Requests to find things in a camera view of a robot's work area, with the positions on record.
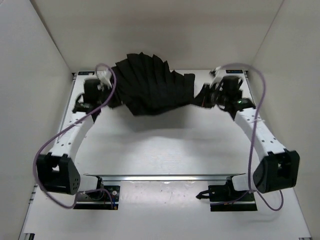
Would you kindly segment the black pleated skirt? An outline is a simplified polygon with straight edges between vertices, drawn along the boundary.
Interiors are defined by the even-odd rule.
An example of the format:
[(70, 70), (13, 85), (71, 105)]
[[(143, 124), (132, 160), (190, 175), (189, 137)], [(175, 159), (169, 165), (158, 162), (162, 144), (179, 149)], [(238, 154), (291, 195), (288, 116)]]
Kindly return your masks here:
[(202, 89), (195, 95), (195, 74), (170, 70), (157, 55), (130, 53), (112, 67), (116, 88), (108, 102), (112, 109), (125, 105), (134, 116), (155, 116), (186, 105), (204, 106)]

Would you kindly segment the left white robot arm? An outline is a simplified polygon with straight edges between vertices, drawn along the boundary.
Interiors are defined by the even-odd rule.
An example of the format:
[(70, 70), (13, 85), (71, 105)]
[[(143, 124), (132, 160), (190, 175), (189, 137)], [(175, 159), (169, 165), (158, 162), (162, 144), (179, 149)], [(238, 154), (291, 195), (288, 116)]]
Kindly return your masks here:
[(104, 195), (102, 180), (97, 176), (79, 173), (75, 158), (87, 132), (101, 112), (101, 105), (112, 93), (112, 87), (109, 80), (88, 78), (84, 81), (84, 93), (75, 99), (67, 131), (47, 154), (37, 157), (37, 176), (46, 191), (67, 195), (87, 191), (93, 199)]

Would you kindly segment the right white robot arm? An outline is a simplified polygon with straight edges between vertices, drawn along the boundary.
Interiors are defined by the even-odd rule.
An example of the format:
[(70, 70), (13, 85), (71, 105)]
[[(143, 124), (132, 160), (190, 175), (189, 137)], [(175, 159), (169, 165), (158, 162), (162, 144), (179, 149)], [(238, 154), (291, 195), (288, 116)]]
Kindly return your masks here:
[(250, 98), (243, 97), (243, 79), (226, 75), (220, 81), (205, 83), (196, 96), (200, 107), (219, 107), (227, 112), (243, 130), (251, 142), (250, 152), (256, 152), (259, 164), (255, 170), (231, 177), (224, 187), (224, 195), (236, 200), (243, 191), (258, 191), (262, 194), (296, 186), (300, 156), (288, 150), (268, 129), (259, 115), (258, 107)]

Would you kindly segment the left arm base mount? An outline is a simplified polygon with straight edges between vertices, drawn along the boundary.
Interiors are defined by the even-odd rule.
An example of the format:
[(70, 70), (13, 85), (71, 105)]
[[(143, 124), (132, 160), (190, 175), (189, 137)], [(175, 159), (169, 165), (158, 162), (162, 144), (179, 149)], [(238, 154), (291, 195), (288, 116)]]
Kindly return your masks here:
[(105, 191), (97, 191), (81, 195), (74, 210), (111, 210), (119, 209), (119, 200), (121, 193), (120, 182), (105, 181), (102, 177), (98, 177), (97, 188), (104, 188), (109, 192), (110, 196)]

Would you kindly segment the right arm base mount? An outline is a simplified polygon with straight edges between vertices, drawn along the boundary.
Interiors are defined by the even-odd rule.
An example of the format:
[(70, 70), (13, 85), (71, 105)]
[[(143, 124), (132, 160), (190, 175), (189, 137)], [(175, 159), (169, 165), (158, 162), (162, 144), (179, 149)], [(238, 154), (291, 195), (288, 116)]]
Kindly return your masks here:
[(211, 212), (256, 212), (258, 210), (253, 193), (235, 190), (232, 178), (224, 184), (210, 184), (207, 190), (196, 195), (198, 200), (208, 199)]

